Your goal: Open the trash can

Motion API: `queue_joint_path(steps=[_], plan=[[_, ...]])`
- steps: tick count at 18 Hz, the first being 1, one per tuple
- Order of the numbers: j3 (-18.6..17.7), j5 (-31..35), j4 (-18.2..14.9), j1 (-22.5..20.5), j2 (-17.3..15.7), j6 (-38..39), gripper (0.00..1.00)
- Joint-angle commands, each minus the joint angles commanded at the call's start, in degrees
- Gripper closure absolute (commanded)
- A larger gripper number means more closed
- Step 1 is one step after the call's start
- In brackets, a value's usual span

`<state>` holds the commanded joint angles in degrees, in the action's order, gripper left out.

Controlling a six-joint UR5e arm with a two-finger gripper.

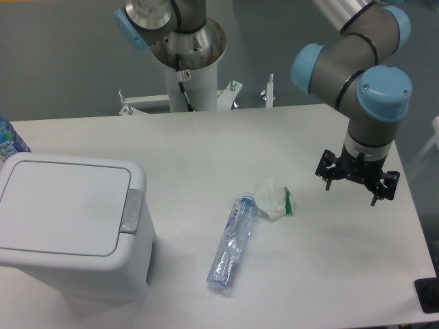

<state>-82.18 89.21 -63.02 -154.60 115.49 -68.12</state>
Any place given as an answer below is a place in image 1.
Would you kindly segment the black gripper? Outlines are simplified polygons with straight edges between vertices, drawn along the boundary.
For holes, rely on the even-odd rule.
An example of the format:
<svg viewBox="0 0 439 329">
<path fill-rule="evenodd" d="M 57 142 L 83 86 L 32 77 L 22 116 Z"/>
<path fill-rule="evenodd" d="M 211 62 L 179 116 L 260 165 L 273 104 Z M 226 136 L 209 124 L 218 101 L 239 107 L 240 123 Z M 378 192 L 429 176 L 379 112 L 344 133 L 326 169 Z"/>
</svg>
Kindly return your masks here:
<svg viewBox="0 0 439 329">
<path fill-rule="evenodd" d="M 342 178 L 358 184 L 370 185 L 370 192 L 373 194 L 370 205 L 375 206 L 377 201 L 394 199 L 401 175 L 399 171 L 382 171 L 386 158 L 387 156 L 378 160 L 369 160 L 364 152 L 354 156 L 344 144 L 340 158 L 332 151 L 324 150 L 315 175 L 325 182 L 326 191 L 331 188 L 334 180 Z"/>
</svg>

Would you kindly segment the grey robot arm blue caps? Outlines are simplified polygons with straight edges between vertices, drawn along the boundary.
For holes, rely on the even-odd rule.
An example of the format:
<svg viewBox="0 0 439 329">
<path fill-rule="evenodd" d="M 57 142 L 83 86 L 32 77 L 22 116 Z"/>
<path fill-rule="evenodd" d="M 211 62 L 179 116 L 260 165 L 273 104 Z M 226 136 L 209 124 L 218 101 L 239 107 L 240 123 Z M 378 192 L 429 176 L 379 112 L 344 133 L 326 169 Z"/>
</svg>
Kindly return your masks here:
<svg viewBox="0 0 439 329">
<path fill-rule="evenodd" d="M 316 175 L 326 184 L 356 182 L 375 201 L 391 200 L 400 174 L 384 171 L 383 164 L 407 114 L 412 83 L 383 61 L 407 42 L 410 20 L 403 10 L 375 1 L 317 1 L 316 7 L 342 38 L 332 47 L 305 46 L 291 79 L 349 120 L 341 154 L 325 151 Z M 207 16 L 204 1 L 127 1 L 114 18 L 135 49 L 150 49 L 160 62 L 172 112 L 230 109 L 217 93 L 226 36 Z"/>
</svg>

